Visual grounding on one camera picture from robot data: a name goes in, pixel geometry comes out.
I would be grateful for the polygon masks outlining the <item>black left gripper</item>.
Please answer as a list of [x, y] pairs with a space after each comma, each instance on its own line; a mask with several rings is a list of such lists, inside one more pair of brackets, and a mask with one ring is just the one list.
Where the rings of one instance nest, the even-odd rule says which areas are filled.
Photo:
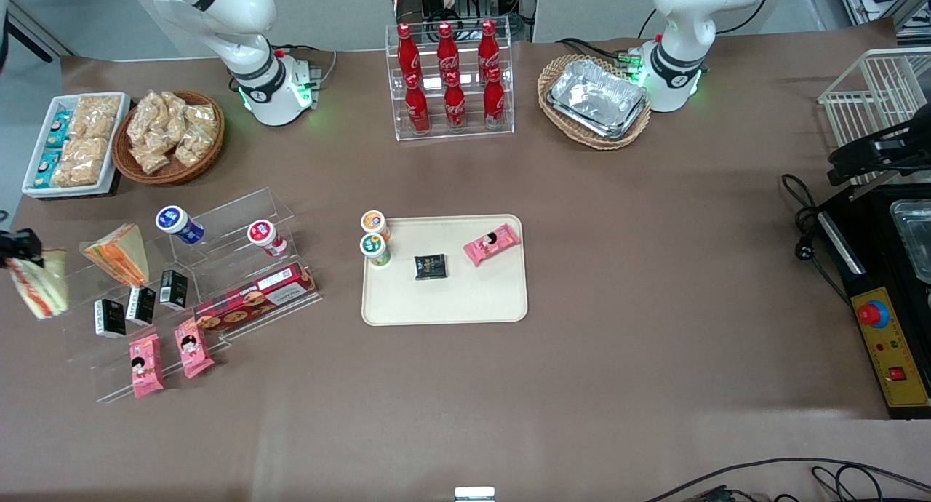
[[872, 172], [912, 174], [930, 167], [930, 125], [910, 120], [845, 144], [828, 155], [828, 181], [838, 186]]

